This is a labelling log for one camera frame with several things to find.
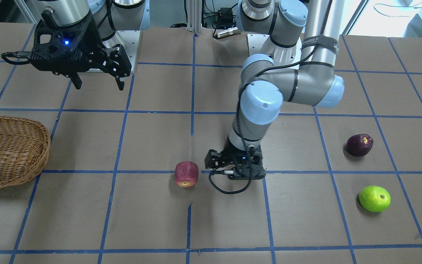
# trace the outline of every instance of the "light blue joint cap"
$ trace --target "light blue joint cap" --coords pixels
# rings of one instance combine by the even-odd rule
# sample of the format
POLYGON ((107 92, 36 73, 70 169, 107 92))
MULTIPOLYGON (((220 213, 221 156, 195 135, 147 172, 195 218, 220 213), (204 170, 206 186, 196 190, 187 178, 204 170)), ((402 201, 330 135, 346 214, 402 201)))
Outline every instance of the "light blue joint cap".
POLYGON ((104 7, 106 0, 87 0, 89 8, 93 14, 97 13, 102 7, 104 7))
POLYGON ((280 11, 291 24, 304 27, 307 22, 307 7, 298 0, 281 0, 280 11))
POLYGON ((149 0, 144 3, 144 13, 142 14, 141 25, 139 30, 147 30, 151 25, 151 12, 149 12, 149 0))
POLYGON ((253 54, 250 57, 248 57, 245 62, 242 65, 242 71, 245 70, 246 67, 248 67, 250 64, 252 64, 253 62, 258 62, 258 61, 267 61, 267 62, 271 62, 274 65, 274 60, 270 57, 268 57, 265 54, 253 54))
POLYGON ((242 25, 242 18, 240 15, 241 8, 242 8, 242 0, 239 0, 239 4, 237 5, 236 24, 237 24, 238 29, 240 29, 241 31, 245 31, 242 25))
POLYGON ((338 105, 345 92, 345 81, 342 77, 335 75, 335 80, 325 97, 315 107, 333 108, 338 105))
POLYGON ((253 124, 268 125, 280 114, 283 94, 271 82, 263 80, 250 83, 241 96, 243 115, 253 124))

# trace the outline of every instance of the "green apple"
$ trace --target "green apple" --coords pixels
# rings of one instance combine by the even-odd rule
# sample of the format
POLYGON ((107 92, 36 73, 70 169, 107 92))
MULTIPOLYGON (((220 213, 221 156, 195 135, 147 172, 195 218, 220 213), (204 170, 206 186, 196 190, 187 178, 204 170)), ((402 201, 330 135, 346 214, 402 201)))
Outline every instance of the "green apple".
POLYGON ((359 193, 359 202, 369 212, 382 212, 390 206, 390 194, 380 186, 368 186, 359 193))

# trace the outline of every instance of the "dark red apple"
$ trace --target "dark red apple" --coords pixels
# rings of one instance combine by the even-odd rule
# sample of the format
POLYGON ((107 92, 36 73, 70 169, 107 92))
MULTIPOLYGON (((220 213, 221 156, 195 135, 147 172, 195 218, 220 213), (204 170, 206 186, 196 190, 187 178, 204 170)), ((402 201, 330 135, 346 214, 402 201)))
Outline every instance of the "dark red apple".
POLYGON ((198 181, 198 165, 184 161, 175 167, 175 183, 180 187, 192 187, 198 181))
POLYGON ((346 151, 354 157, 363 157, 369 153, 374 145, 374 139, 368 134, 358 134, 350 137, 346 142, 346 151))

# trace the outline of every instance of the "apple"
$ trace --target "apple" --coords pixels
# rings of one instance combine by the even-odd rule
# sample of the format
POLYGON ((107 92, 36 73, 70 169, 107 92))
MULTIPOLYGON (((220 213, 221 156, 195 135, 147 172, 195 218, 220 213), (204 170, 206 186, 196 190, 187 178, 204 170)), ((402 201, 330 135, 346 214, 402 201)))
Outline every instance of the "apple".
POLYGON ((368 134, 358 134, 350 137, 346 142, 346 151, 354 157, 363 157, 369 153, 374 145, 374 139, 368 134))
POLYGON ((369 212, 382 212, 390 206, 390 194, 380 186, 368 186, 359 193, 359 202, 369 212))
POLYGON ((190 161, 180 162, 175 167, 175 183, 180 187, 192 187, 198 181, 198 165, 190 161))

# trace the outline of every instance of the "wicker basket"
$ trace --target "wicker basket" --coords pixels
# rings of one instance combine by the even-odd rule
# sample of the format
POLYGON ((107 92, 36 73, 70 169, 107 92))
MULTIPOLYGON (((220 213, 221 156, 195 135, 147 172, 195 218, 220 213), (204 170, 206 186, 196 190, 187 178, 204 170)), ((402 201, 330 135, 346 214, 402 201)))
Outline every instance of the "wicker basket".
POLYGON ((50 135, 40 122, 0 117, 0 188, 28 182, 47 165, 50 135))

